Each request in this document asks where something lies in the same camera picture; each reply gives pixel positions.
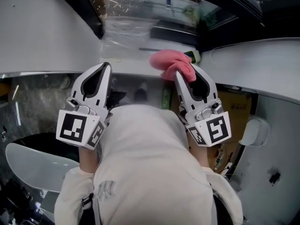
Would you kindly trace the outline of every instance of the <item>white sweatshirt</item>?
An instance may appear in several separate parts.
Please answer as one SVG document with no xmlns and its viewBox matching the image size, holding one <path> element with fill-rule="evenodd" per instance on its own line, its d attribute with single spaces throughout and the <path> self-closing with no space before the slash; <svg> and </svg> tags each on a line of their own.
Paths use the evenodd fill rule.
<svg viewBox="0 0 300 225">
<path fill-rule="evenodd" d="M 101 137 L 95 174 L 70 170 L 55 205 L 56 225 L 76 225 L 81 200 L 94 191 L 104 225 L 215 224 L 212 187 L 224 194 L 236 224 L 241 204 L 227 181 L 189 153 L 184 126 L 168 110 L 114 108 Z"/>
</svg>

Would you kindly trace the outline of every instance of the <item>pink cloth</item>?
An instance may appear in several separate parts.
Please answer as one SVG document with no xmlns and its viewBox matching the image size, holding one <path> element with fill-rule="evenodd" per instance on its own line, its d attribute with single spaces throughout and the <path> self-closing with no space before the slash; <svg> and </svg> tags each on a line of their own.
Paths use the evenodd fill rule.
<svg viewBox="0 0 300 225">
<path fill-rule="evenodd" d="M 181 71 L 186 80 L 191 83 L 196 80 L 196 74 L 190 65 L 191 58 L 176 50 L 161 50 L 150 58 L 150 64 L 158 70 L 163 70 L 163 79 L 174 81 L 176 71 Z"/>
</svg>

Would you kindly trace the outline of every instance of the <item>embroidered logo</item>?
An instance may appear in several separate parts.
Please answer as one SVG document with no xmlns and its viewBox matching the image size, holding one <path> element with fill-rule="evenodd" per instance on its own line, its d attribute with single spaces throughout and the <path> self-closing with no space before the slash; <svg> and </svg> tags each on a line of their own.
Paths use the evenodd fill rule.
<svg viewBox="0 0 300 225">
<path fill-rule="evenodd" d="M 114 180 L 101 182 L 101 184 L 99 185 L 97 198 L 100 201 L 102 201 L 102 199 L 104 199 L 104 201 L 107 201 L 108 199 L 113 197 L 114 196 L 113 186 L 115 185 L 115 183 L 116 182 Z"/>
</svg>

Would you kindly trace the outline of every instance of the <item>person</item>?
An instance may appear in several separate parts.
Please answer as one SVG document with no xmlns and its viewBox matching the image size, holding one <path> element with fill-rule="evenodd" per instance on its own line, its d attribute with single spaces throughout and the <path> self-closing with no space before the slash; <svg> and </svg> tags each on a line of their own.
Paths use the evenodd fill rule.
<svg viewBox="0 0 300 225">
<path fill-rule="evenodd" d="M 193 143 L 189 150 L 175 113 L 149 105 L 111 113 L 98 145 L 100 163 L 96 150 L 79 148 L 80 165 L 66 174 L 56 225 L 91 224 L 81 221 L 89 194 L 103 225 L 242 224 L 237 195 L 209 168 L 205 147 Z"/>
</svg>

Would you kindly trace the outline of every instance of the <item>sleeve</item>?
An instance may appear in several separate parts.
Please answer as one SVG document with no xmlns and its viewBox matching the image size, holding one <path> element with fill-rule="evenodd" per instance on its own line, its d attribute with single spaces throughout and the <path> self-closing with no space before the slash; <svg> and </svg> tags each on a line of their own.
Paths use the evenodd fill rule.
<svg viewBox="0 0 300 225">
<path fill-rule="evenodd" d="M 225 202 L 233 224 L 242 224 L 242 204 L 229 182 L 220 174 L 213 172 L 209 167 L 202 167 L 202 169 L 206 174 L 207 181 L 210 183 L 211 188 L 217 192 Z"/>
<path fill-rule="evenodd" d="M 54 207 L 56 225 L 79 224 L 81 201 L 93 192 L 93 177 L 93 173 L 83 172 L 79 167 L 67 172 Z"/>
</svg>

